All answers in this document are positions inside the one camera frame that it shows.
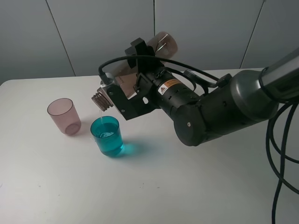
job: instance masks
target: blue plastic cup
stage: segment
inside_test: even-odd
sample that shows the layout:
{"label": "blue plastic cup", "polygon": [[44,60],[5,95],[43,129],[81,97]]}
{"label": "blue plastic cup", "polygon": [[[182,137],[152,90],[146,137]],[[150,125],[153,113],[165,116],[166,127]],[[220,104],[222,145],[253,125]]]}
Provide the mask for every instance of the blue plastic cup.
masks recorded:
{"label": "blue plastic cup", "polygon": [[104,155],[114,157],[122,150],[120,124],[116,118],[98,118],[92,123],[90,131]]}

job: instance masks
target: warning label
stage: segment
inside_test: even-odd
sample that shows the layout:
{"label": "warning label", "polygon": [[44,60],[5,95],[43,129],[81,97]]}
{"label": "warning label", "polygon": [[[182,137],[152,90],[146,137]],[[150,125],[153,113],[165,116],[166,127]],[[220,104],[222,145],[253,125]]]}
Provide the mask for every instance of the warning label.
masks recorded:
{"label": "warning label", "polygon": [[163,95],[168,90],[168,88],[172,87],[175,84],[179,84],[179,83],[181,83],[181,82],[177,79],[168,80],[160,86],[160,88],[158,89],[158,92],[161,95]]}

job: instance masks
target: transparent cup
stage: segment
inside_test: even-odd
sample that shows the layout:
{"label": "transparent cup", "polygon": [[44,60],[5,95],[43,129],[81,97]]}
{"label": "transparent cup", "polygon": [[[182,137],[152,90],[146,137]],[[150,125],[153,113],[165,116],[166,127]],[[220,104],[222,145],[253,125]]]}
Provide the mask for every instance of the transparent cup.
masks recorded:
{"label": "transparent cup", "polygon": [[116,118],[98,118],[92,123],[90,131],[104,155],[114,157],[123,149],[120,124]]}
{"label": "transparent cup", "polygon": [[81,121],[70,99],[61,98],[53,101],[47,111],[63,134],[73,135],[80,130]]}

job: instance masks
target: white table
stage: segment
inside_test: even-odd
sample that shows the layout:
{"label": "white table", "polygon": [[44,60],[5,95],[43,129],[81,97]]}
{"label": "white table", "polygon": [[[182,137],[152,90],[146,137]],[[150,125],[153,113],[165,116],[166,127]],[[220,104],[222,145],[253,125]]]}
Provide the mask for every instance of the white table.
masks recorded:
{"label": "white table", "polygon": [[[266,158],[266,122],[187,147],[162,110],[126,121],[111,108],[103,115],[119,120],[126,147],[135,149],[112,159],[89,131],[100,116],[91,101],[99,82],[96,76],[66,77],[0,86],[0,224],[271,222],[278,179]],[[46,112],[62,97],[73,100],[82,121],[73,137],[61,134]],[[295,115],[287,152],[297,158],[298,125]],[[282,130],[277,133],[281,139]],[[287,162],[286,178],[297,187],[298,169]],[[298,211],[299,196],[283,187],[277,223],[298,223]]]}

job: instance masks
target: pink plastic cup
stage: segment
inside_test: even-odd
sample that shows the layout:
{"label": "pink plastic cup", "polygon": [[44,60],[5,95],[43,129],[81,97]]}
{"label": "pink plastic cup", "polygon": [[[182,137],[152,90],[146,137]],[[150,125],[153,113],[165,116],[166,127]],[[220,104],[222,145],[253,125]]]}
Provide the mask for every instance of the pink plastic cup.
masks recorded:
{"label": "pink plastic cup", "polygon": [[53,101],[47,111],[63,134],[73,135],[80,130],[81,121],[70,99],[61,98]]}

